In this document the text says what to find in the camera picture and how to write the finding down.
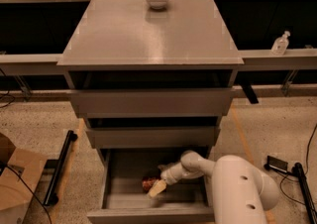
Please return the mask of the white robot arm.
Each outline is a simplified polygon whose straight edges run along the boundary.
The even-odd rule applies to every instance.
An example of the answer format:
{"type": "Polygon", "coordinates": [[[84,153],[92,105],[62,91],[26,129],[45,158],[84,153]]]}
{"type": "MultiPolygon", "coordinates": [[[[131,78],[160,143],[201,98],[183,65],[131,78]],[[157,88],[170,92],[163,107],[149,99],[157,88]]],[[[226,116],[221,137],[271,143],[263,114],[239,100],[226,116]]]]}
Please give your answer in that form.
{"type": "Polygon", "coordinates": [[[265,213],[279,200],[274,179],[238,156],[227,155],[213,162],[186,151],[177,163],[160,169],[160,179],[148,192],[150,198],[182,179],[210,178],[216,224],[268,224],[265,213]]]}

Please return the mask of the white gripper wrist block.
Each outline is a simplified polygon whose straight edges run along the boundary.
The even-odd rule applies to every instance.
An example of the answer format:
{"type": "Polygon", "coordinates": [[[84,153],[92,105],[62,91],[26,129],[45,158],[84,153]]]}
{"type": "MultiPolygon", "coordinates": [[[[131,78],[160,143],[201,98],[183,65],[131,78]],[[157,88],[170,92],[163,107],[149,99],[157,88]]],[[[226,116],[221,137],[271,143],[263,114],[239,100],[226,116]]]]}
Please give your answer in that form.
{"type": "Polygon", "coordinates": [[[168,165],[159,165],[160,178],[151,183],[148,197],[154,198],[163,192],[168,185],[178,183],[182,179],[183,168],[180,162],[168,165]]]}

